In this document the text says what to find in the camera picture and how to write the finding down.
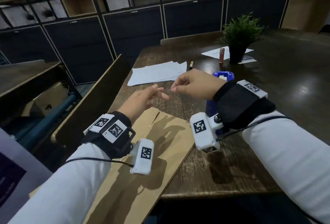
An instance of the black plant pot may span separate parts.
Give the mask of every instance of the black plant pot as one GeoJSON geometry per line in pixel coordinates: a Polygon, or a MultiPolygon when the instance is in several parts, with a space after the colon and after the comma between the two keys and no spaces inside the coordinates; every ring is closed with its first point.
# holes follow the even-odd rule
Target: black plant pot
{"type": "Polygon", "coordinates": [[[230,64],[237,64],[243,60],[244,54],[246,51],[246,47],[241,46],[229,46],[229,53],[230,53],[230,64]]]}

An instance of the dark gray cabinet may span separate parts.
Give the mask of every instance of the dark gray cabinet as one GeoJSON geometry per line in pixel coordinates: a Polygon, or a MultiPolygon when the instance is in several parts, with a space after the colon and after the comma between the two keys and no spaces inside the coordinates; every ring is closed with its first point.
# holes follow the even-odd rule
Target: dark gray cabinet
{"type": "Polygon", "coordinates": [[[252,13],[260,18],[261,25],[278,28],[285,3],[286,0],[228,0],[227,23],[232,18],[252,13]]]}
{"type": "Polygon", "coordinates": [[[160,7],[104,15],[116,54],[123,54],[133,66],[145,47],[164,38],[160,7]]]}
{"type": "Polygon", "coordinates": [[[167,38],[221,29],[223,0],[191,0],[164,5],[167,38]]]}
{"type": "Polygon", "coordinates": [[[97,81],[113,59],[97,17],[45,25],[77,84],[97,81]]]}
{"type": "Polygon", "coordinates": [[[0,32],[0,50],[12,64],[59,60],[40,26],[0,32]]]}

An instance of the green plant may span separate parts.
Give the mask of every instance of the green plant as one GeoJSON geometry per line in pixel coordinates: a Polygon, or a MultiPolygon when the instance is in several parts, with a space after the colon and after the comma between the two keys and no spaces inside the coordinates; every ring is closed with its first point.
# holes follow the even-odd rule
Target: green plant
{"type": "Polygon", "coordinates": [[[265,28],[258,25],[259,21],[260,19],[253,18],[251,13],[231,19],[229,24],[224,27],[223,37],[217,39],[216,42],[224,42],[229,47],[248,47],[258,40],[257,35],[265,28]]]}

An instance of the white long-sleeve shirt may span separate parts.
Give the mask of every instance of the white long-sleeve shirt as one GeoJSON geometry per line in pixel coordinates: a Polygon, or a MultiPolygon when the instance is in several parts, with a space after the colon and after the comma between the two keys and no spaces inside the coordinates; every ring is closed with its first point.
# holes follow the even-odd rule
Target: white long-sleeve shirt
{"type": "MultiPolygon", "coordinates": [[[[273,112],[265,117],[282,115],[273,112]]],[[[243,138],[283,191],[301,209],[330,224],[330,146],[289,119],[274,119],[243,131],[243,138]]],[[[93,144],[69,158],[108,159],[93,144]]],[[[111,164],[81,160],[65,164],[11,219],[10,224],[80,224],[111,164]]]]}

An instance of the table surface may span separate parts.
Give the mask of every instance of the table surface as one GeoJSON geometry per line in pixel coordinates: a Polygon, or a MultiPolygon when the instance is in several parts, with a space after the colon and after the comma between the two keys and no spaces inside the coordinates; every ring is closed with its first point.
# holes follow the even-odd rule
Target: table surface
{"type": "MultiPolygon", "coordinates": [[[[134,68],[177,61],[194,60],[194,68],[213,73],[219,70],[218,60],[201,53],[219,48],[214,38],[201,35],[193,41],[145,48],[134,68]]],[[[230,65],[236,80],[246,79],[268,93],[277,109],[293,118],[298,125],[330,143],[328,113],[330,111],[330,37],[300,31],[280,29],[268,31],[261,41],[249,48],[249,55],[257,60],[230,65]]],[[[132,71],[125,80],[111,110],[116,110],[134,91],[150,84],[128,87],[132,71]]],[[[172,81],[160,82],[165,90],[172,81]]],[[[205,101],[169,92],[170,101],[155,100],[155,107],[184,120],[205,111],[205,101]]],[[[260,163],[257,156],[240,135],[221,143],[221,151],[206,155],[193,148],[182,167],[163,193],[162,198],[220,197],[249,193],[273,193],[281,189],[260,163]]]]}
{"type": "Polygon", "coordinates": [[[0,97],[59,64],[60,61],[46,63],[36,60],[0,66],[0,97]]]}

